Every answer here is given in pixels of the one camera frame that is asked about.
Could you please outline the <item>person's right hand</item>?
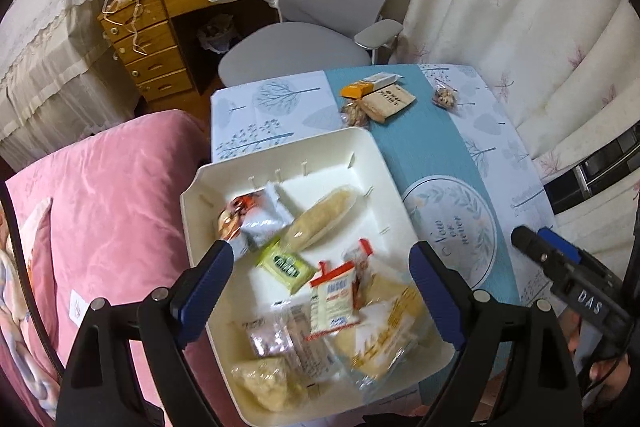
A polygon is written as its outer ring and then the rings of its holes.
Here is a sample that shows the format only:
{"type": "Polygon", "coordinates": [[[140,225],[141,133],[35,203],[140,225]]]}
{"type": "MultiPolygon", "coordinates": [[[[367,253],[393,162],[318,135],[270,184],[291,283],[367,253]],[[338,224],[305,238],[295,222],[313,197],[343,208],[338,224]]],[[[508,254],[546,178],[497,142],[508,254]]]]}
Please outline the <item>person's right hand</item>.
{"type": "Polygon", "coordinates": [[[594,363],[589,369],[589,381],[590,387],[595,387],[598,391],[596,401],[613,401],[618,398],[626,387],[630,374],[628,355],[594,363]]]}

